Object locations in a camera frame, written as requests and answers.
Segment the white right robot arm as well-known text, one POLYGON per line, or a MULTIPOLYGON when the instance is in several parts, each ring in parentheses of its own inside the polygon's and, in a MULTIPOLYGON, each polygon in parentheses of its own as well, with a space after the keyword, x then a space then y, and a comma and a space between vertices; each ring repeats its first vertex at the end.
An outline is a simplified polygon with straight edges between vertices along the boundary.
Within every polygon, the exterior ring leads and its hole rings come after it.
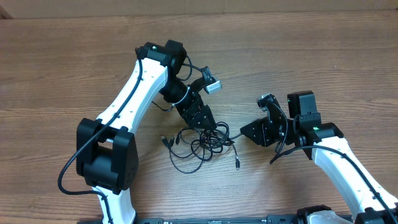
POLYGON ((287 95, 285 114, 273 94, 262 95, 258 107, 267 112, 240 129, 257 145, 276 144, 275 162, 303 151, 329 177, 351 212, 351 223, 397 223, 397 197, 372 177, 356 158, 334 123, 322 123, 312 91, 287 95))

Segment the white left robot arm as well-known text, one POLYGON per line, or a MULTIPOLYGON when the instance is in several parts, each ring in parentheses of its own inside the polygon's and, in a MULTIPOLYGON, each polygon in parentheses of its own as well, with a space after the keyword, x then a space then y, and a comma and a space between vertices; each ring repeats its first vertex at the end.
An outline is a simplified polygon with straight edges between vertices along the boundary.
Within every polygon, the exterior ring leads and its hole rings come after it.
POLYGON ((134 70, 115 100, 96 119, 82 119, 76 131, 76 172, 100 200, 100 223, 134 223, 136 219, 129 195, 139 165, 135 135, 158 93, 189 127, 216 128, 199 92, 212 94, 221 89, 221 82, 204 67, 201 78, 184 84, 177 76, 188 58, 182 43, 147 42, 136 49, 136 55, 134 70))

